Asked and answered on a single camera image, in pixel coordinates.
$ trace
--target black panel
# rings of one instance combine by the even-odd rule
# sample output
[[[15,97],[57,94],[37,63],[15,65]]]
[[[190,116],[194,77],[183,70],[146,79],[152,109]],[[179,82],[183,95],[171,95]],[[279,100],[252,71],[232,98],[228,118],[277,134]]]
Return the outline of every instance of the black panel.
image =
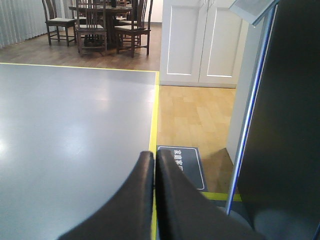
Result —
[[[281,0],[238,186],[258,232],[310,240],[320,220],[320,1]]]
[[[179,169],[169,150],[155,162],[155,196],[162,240],[262,240],[206,199]]]
[[[96,213],[59,240],[149,240],[155,161],[141,152],[118,192]]]

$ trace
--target black floor sign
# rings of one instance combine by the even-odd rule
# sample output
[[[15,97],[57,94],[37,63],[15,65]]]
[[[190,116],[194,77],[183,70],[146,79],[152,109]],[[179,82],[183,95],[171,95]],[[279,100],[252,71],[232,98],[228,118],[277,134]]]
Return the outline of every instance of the black floor sign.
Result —
[[[207,192],[207,184],[205,180],[204,170],[197,147],[186,146],[157,146],[157,149],[169,150],[186,177],[201,192]]]

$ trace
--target vertical blind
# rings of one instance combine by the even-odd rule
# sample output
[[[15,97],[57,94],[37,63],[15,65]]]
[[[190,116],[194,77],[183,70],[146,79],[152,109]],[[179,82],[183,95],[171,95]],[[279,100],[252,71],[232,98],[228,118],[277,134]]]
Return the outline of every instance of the vertical blind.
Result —
[[[59,17],[71,18],[70,0],[55,0]],[[0,48],[47,33],[42,0],[0,0]]]

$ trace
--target dining table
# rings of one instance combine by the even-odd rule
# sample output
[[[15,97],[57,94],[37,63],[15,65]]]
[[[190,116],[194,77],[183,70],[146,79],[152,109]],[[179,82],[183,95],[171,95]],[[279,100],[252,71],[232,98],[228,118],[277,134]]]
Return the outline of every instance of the dining table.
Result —
[[[79,12],[85,13],[86,12],[86,6],[84,4],[79,4]],[[72,16],[74,16],[74,12],[77,11],[77,7],[75,4],[70,5],[69,9],[72,11]],[[105,6],[105,8],[102,5],[97,6],[97,11],[101,12],[101,15],[103,15],[103,11],[105,9],[105,24],[106,24],[106,31],[107,31],[107,44],[109,46],[115,46],[116,45],[116,33],[115,33],[115,22],[116,22],[116,16],[120,14],[129,13],[132,12],[132,6],[131,4],[128,4],[127,6],[116,6],[112,7],[110,5]]]

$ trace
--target yellow tape line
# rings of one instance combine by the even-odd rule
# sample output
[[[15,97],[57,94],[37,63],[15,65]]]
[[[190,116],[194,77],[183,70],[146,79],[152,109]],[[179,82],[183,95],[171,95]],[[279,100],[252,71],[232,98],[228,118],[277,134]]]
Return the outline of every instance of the yellow tape line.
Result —
[[[157,131],[158,131],[158,113],[159,113],[159,72],[155,73],[154,83],[154,102],[152,108],[152,119],[149,139],[149,151],[156,154],[157,151]]]
[[[149,151],[156,154],[157,151],[157,133],[158,133],[158,112],[159,112],[159,72],[155,73],[154,81],[154,102],[152,108],[150,139],[149,139]],[[152,206],[152,219],[151,219],[151,239],[157,238],[157,208],[156,208],[156,196],[153,191],[153,206]]]
[[[226,201],[228,199],[228,194],[227,193],[206,192],[206,191],[203,191],[201,193],[209,200]],[[233,201],[242,202],[240,194],[235,194],[233,196]]]
[[[31,64],[31,63],[11,63],[11,62],[0,62],[0,64],[3,64],[3,65],[19,65],[19,66],[40,66],[40,67],[55,67],[55,68],[97,69],[97,70],[114,70],[114,71],[158,73],[158,71],[151,71],[151,70],[133,70],[133,69],[103,68],[103,67],[61,66],[61,65],[45,65],[45,64]]]

